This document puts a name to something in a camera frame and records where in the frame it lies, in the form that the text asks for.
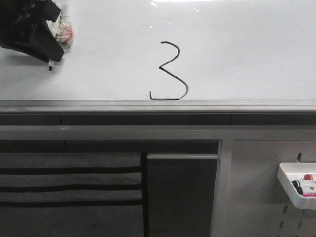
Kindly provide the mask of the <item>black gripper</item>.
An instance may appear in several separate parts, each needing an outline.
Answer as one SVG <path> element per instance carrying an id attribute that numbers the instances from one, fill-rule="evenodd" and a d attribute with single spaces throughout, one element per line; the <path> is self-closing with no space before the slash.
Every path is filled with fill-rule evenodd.
<path id="1" fill-rule="evenodd" d="M 60 62 L 64 50 L 46 23 L 56 22 L 60 13 L 52 0 L 2 0 L 0 46 L 44 62 Z"/>

